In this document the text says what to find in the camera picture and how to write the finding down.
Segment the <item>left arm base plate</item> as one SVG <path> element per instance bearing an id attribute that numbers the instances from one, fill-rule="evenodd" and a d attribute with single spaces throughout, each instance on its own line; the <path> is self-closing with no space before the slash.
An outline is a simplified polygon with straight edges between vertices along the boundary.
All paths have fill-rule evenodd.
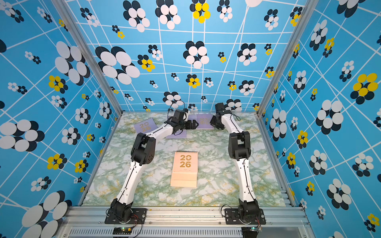
<path id="1" fill-rule="evenodd" d="M 116 215 L 110 208 L 106 210 L 105 224 L 144 224 L 146 219 L 146 208 L 129 208 Z"/>

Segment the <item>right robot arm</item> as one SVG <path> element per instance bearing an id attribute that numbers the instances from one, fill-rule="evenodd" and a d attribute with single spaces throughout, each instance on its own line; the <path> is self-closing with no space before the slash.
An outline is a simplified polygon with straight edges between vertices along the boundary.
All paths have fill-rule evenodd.
<path id="1" fill-rule="evenodd" d="M 260 207 L 252 186 L 249 158 L 251 156 L 251 137 L 248 131 L 242 130 L 234 119 L 233 113 L 226 109 L 223 103 L 215 105 L 216 113 L 210 124 L 229 132 L 228 153 L 234 160 L 238 174 L 240 220 L 244 224 L 257 221 L 261 216 Z"/>

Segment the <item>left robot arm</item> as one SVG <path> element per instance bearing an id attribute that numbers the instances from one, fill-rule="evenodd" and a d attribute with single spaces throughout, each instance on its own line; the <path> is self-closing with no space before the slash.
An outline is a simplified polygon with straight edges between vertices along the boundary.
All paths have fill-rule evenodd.
<path id="1" fill-rule="evenodd" d="M 114 216 L 122 224 L 127 223 L 133 216 L 131 207 L 141 176 L 154 159 L 156 143 L 177 131 L 195 130 L 197 127 L 195 120 L 189 120 L 188 109 L 177 109 L 160 127 L 148 133 L 138 133 L 131 150 L 129 173 L 107 216 Z"/>

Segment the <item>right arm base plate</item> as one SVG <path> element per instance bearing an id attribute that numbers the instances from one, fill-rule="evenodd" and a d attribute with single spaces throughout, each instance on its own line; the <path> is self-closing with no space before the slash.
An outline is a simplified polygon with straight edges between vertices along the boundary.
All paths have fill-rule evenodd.
<path id="1" fill-rule="evenodd" d="M 225 223 L 227 225 L 254 225 L 258 224 L 265 225 L 266 218 L 264 211 L 260 209 L 259 216 L 246 215 L 244 217 L 240 216 L 238 208 L 224 208 L 222 209 L 223 215 L 225 216 Z"/>

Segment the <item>pink calendar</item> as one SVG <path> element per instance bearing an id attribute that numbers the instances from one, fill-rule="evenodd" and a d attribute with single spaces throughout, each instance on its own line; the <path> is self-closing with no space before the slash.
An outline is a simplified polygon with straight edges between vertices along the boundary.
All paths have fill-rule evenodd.
<path id="1" fill-rule="evenodd" d="M 197 187 L 198 153 L 175 152 L 170 185 L 172 187 Z"/>

